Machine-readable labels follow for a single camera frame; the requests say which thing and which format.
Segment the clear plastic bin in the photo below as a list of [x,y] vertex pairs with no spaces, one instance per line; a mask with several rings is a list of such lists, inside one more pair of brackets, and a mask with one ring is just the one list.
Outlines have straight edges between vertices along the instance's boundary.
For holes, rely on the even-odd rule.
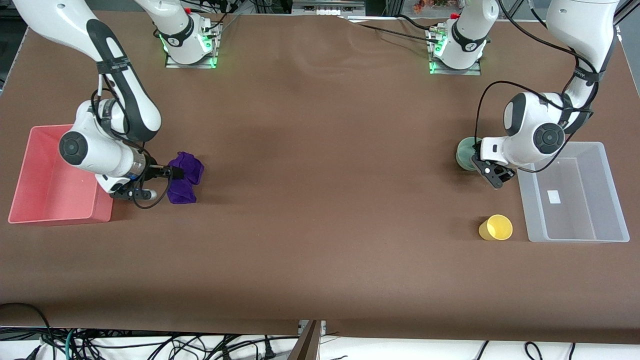
[[[534,243],[627,243],[630,234],[601,142],[571,141],[552,163],[518,170],[528,239]],[[558,191],[551,204],[547,191]]]

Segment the white power strip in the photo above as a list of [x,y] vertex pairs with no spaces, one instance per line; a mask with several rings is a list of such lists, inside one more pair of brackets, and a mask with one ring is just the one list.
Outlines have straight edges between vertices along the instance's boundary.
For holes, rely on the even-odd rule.
[[291,0],[293,15],[366,16],[365,0]]

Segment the orange background items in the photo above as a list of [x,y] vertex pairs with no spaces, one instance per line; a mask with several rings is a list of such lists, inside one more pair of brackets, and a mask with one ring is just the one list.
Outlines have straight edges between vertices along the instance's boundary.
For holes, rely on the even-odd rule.
[[450,0],[415,0],[413,11],[415,14],[421,14],[424,11],[443,9],[450,5]]

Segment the yellow plastic cup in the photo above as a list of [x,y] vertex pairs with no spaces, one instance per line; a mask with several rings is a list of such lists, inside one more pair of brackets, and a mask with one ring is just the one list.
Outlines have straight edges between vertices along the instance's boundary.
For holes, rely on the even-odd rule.
[[513,232],[512,222],[501,214],[491,215],[478,227],[478,234],[486,241],[509,240]]

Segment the pale green bowl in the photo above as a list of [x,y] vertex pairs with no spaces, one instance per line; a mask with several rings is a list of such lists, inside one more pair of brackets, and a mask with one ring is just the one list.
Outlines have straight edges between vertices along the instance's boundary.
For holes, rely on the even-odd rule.
[[466,171],[474,171],[477,173],[472,157],[474,155],[473,145],[476,142],[482,142],[482,137],[465,137],[457,145],[455,152],[455,160],[458,166]]

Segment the purple cloth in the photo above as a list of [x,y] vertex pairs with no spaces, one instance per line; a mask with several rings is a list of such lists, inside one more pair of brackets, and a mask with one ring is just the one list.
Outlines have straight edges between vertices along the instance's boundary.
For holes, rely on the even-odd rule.
[[169,162],[172,178],[167,190],[167,198],[174,205],[197,202],[194,186],[201,183],[205,166],[189,152],[178,152]]

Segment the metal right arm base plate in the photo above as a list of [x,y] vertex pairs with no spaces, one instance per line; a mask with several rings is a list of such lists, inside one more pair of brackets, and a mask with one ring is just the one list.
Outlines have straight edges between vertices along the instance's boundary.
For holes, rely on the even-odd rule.
[[194,22],[190,35],[183,39],[160,34],[166,53],[166,68],[214,69],[218,63],[221,43],[221,25],[208,18]]

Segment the pink plastic bin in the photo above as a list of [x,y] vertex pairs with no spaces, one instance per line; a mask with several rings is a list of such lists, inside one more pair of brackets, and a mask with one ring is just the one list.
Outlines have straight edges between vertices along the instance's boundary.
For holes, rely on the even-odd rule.
[[58,142],[70,124],[34,126],[23,154],[7,222],[34,226],[108,223],[114,199],[94,174],[67,164]]

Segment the metal table leg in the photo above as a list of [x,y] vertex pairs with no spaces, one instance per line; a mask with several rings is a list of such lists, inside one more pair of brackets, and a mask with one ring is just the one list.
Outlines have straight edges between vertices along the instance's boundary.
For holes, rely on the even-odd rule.
[[322,320],[309,320],[295,342],[287,360],[318,360],[320,340],[325,325]]

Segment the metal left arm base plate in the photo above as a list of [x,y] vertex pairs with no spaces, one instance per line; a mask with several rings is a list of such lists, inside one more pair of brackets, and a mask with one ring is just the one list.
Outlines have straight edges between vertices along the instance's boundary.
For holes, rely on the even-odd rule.
[[432,26],[425,30],[425,35],[428,39],[429,71],[432,75],[482,74],[479,60],[482,51],[464,51],[444,28]]

